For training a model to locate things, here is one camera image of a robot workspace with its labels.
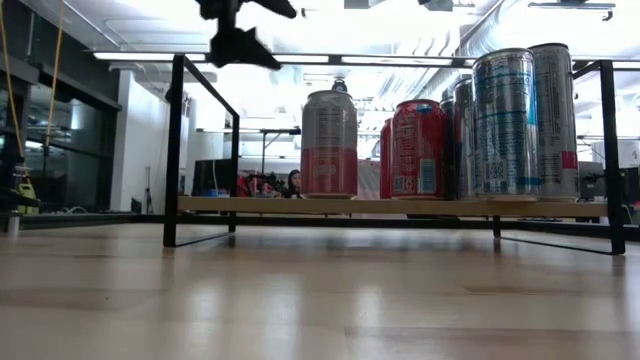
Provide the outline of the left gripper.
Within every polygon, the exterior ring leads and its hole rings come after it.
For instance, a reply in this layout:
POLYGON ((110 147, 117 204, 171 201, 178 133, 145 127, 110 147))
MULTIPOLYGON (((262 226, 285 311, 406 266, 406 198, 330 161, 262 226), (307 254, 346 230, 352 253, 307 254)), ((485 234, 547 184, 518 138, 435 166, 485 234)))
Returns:
MULTIPOLYGON (((277 15, 293 19, 296 9, 289 0, 244 0, 254 2, 277 15)), ((281 63, 260 42, 256 29, 242 30, 236 27, 237 0, 196 0, 200 17, 217 21, 217 33, 210 39, 208 61, 218 68, 232 63, 256 65, 270 70, 280 70, 281 63)))

